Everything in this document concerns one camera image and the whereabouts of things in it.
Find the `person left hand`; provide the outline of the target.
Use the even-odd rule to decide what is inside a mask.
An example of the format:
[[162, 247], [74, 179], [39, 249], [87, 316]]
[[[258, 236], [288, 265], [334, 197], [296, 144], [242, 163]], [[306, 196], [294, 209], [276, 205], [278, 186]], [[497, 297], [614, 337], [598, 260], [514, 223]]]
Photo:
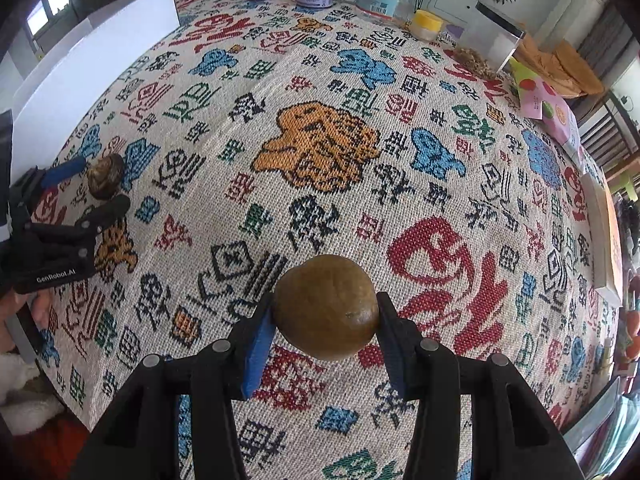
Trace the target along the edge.
[[1, 352], [16, 350], [27, 362], [42, 347], [38, 330], [47, 322], [52, 304], [50, 289], [21, 295], [10, 289], [1, 297]]

